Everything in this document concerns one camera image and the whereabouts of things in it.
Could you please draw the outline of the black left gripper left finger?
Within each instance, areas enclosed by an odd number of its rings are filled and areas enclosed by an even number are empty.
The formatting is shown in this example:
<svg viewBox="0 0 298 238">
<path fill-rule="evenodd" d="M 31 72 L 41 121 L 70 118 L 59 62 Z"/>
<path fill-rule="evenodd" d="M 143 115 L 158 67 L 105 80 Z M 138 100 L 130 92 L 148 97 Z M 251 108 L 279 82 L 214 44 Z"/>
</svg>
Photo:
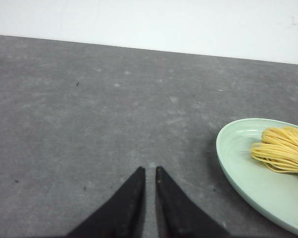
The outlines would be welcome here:
<svg viewBox="0 0 298 238">
<path fill-rule="evenodd" d="M 98 210 L 67 238 L 141 238 L 146 210 L 146 171 L 138 167 Z"/>
</svg>

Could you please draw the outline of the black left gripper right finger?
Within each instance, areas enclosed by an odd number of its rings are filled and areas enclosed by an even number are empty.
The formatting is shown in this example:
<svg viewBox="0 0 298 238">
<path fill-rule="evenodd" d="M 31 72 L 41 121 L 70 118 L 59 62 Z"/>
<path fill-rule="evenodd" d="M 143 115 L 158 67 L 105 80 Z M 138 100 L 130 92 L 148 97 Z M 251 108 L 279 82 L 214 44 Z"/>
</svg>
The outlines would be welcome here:
<svg viewBox="0 0 298 238">
<path fill-rule="evenodd" d="M 155 175 L 155 210 L 160 238 L 228 238 L 223 227 L 201 210 L 168 172 Z"/>
</svg>

